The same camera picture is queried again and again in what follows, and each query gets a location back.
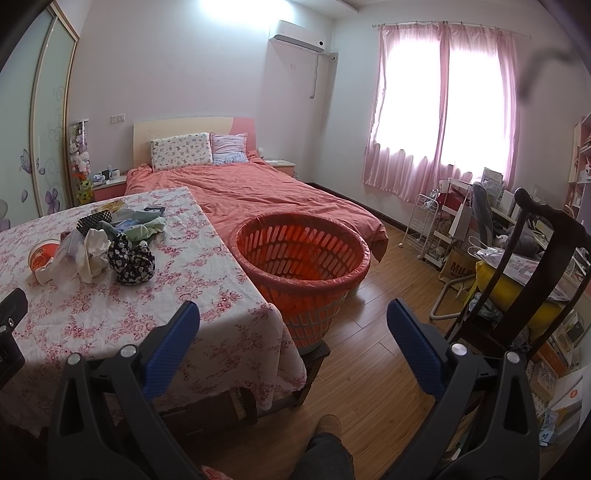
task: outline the pink floral tablecloth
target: pink floral tablecloth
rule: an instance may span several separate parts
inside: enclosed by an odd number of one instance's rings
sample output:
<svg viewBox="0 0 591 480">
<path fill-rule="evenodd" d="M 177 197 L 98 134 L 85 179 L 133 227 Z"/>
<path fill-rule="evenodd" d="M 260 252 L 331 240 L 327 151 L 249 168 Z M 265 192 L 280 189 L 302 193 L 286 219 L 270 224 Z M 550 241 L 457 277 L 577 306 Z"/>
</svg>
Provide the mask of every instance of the pink floral tablecloth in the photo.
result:
<svg viewBox="0 0 591 480">
<path fill-rule="evenodd" d="M 8 420 L 38 433 L 49 423 L 61 366 L 71 353 L 98 359 L 139 344 L 185 300 L 198 305 L 201 327 L 168 392 L 154 402 L 159 411 L 231 387 L 249 388 L 266 409 L 275 391 L 301 389 L 306 371 L 281 314 L 246 277 L 189 190 L 157 190 L 124 200 L 135 209 L 166 207 L 166 230 L 150 245 L 156 274 L 138 286 L 119 285 L 112 270 L 93 284 L 77 276 L 65 288 L 53 282 L 41 286 L 29 270 L 30 249 L 74 229 L 96 203 L 0 233 L 0 299 L 20 287 L 29 302 L 14 332 L 25 366 L 0 391 Z"/>
</svg>

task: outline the pink curtain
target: pink curtain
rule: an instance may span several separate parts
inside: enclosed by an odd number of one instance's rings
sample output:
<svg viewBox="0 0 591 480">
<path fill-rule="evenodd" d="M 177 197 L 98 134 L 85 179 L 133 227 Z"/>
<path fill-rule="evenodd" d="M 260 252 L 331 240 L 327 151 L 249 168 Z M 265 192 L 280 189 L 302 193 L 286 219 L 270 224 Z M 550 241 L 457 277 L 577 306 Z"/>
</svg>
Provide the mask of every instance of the pink curtain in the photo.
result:
<svg viewBox="0 0 591 480">
<path fill-rule="evenodd" d="M 364 183 L 413 202 L 484 166 L 512 183 L 518 141 L 515 41 L 444 22 L 380 28 L 379 77 Z"/>
</svg>

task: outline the black and white patterned cloth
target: black and white patterned cloth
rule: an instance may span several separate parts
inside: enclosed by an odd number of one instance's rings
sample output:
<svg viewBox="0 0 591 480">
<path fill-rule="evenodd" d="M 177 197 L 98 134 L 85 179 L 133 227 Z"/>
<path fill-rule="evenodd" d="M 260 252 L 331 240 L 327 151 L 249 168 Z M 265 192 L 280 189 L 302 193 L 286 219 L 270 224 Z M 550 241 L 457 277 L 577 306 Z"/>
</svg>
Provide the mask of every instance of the black and white patterned cloth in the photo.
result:
<svg viewBox="0 0 591 480">
<path fill-rule="evenodd" d="M 123 285 L 136 285 L 154 276 L 156 258 L 145 241 L 132 247 L 124 233 L 118 235 L 109 247 L 109 265 Z"/>
</svg>

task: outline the pink bedsheet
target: pink bedsheet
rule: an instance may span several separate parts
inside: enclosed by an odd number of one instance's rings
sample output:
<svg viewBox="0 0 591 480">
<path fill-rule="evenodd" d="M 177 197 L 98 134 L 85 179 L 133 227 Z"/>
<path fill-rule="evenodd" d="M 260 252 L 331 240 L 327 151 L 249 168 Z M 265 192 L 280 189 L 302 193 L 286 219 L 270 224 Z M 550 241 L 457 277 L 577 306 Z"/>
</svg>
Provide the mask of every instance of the pink bedsheet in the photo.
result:
<svg viewBox="0 0 591 480">
<path fill-rule="evenodd" d="M 128 173 L 125 194 L 185 186 L 225 243 L 232 230 L 251 216 L 296 211 L 323 215 L 353 228 L 377 260 L 382 259 L 388 246 L 382 222 L 366 210 L 294 180 L 260 159 L 156 172 L 143 164 Z"/>
</svg>

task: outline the book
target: book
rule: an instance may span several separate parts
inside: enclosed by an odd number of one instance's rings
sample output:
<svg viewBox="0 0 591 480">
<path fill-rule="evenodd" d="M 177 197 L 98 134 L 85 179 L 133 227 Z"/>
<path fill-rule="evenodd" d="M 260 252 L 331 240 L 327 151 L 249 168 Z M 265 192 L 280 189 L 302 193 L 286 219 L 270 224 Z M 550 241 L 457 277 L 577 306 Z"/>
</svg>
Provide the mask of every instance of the book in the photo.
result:
<svg viewBox="0 0 591 480">
<path fill-rule="evenodd" d="M 558 354 L 550 346 L 549 342 L 544 343 L 538 350 L 538 355 L 556 372 L 559 377 L 567 373 L 567 365 L 560 359 Z"/>
<path fill-rule="evenodd" d="M 546 362 L 540 360 L 534 365 L 531 374 L 530 387 L 542 400 L 549 402 L 554 396 L 558 376 Z"/>
</svg>

